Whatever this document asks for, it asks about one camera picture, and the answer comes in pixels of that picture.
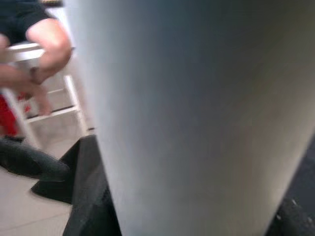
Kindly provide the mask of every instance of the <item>bare leg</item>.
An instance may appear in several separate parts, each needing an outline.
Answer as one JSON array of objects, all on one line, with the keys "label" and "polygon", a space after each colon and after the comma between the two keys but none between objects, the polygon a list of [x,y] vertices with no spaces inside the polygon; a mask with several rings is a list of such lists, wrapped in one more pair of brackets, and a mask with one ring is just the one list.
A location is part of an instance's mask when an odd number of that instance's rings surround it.
[{"label": "bare leg", "polygon": [[[7,37],[0,34],[0,57],[3,57],[4,49],[8,45],[9,40]],[[0,64],[0,88],[9,88],[17,92],[29,93],[38,103],[41,115],[49,115],[51,112],[45,88],[33,83],[30,75],[13,66]]]},{"label": "bare leg", "polygon": [[61,26],[55,19],[45,19],[31,26],[26,37],[38,43],[45,53],[39,59],[38,69],[33,71],[33,80],[41,84],[64,68],[71,57],[71,43]]}]

